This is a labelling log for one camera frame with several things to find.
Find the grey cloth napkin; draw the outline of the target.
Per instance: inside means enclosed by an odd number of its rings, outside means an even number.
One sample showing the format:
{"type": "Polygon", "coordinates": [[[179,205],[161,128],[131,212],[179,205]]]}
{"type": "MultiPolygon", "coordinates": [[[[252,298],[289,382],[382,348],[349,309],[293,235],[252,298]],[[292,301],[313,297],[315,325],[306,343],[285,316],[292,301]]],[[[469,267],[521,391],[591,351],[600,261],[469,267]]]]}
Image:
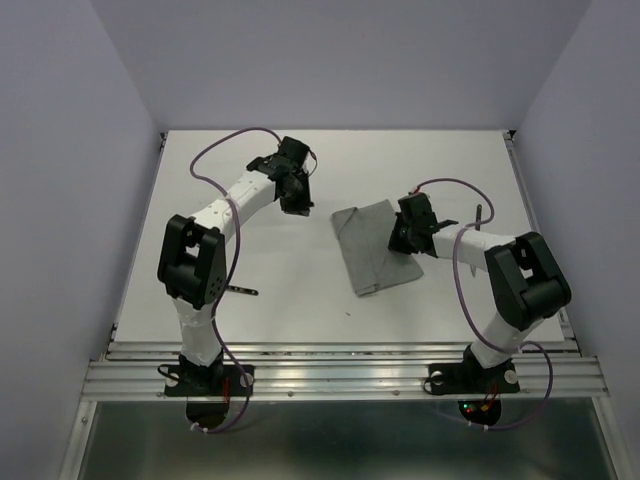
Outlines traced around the grey cloth napkin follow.
{"type": "Polygon", "coordinates": [[[365,297],[423,277],[416,260],[388,248],[395,212],[388,200],[334,212],[330,222],[352,290],[365,297]]]}

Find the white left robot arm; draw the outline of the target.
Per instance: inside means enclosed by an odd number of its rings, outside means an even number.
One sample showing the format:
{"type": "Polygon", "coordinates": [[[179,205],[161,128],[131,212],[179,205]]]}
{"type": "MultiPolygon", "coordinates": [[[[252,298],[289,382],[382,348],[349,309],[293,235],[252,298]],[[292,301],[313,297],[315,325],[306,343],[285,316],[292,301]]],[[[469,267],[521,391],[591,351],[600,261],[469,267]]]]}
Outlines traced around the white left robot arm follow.
{"type": "Polygon", "coordinates": [[[199,393],[215,392],[222,382],[223,342],[214,326],[215,310],[238,263],[241,227],[273,203],[288,215],[307,217],[311,199],[305,143],[283,137],[277,150],[249,162],[229,188],[195,171],[211,151],[205,148],[189,166],[191,176],[215,188],[221,197],[196,213],[172,216],[165,227],[157,277],[171,297],[180,323],[179,361],[199,393]]]}

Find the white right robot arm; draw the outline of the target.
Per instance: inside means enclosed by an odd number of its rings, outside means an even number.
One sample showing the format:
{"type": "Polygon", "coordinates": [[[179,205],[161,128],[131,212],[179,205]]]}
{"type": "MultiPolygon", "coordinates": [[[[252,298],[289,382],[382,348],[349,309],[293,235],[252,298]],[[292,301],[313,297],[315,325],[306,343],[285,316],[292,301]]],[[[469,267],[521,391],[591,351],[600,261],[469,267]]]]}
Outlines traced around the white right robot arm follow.
{"type": "Polygon", "coordinates": [[[439,221],[428,196],[417,192],[398,201],[399,211],[389,249],[402,254],[425,254],[452,262],[454,285],[463,314],[470,316],[463,298],[459,265],[487,273],[496,313],[480,331],[470,360],[460,366],[463,384],[482,390],[496,378],[506,361],[543,322],[570,303],[571,288],[544,237],[536,232],[497,235],[439,221]]]}

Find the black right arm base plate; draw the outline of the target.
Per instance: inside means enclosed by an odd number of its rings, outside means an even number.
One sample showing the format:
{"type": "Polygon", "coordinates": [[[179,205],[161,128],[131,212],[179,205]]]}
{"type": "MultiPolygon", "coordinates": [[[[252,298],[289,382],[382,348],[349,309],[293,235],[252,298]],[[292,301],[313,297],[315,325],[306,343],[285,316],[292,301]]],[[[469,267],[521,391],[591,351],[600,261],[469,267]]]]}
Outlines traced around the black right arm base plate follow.
{"type": "Polygon", "coordinates": [[[511,361],[491,369],[465,362],[431,364],[422,388],[435,396],[520,392],[518,376],[511,361]]]}

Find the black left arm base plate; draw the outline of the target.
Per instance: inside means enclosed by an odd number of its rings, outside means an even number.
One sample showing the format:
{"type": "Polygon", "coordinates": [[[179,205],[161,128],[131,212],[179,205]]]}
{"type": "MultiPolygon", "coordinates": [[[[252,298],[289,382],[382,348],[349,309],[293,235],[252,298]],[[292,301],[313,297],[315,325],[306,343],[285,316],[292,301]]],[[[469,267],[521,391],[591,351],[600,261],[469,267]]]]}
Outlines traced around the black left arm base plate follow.
{"type": "Polygon", "coordinates": [[[250,385],[233,365],[213,367],[161,364],[157,372],[165,380],[164,395],[175,398],[236,397],[253,394],[253,365],[244,367],[250,385]]]}

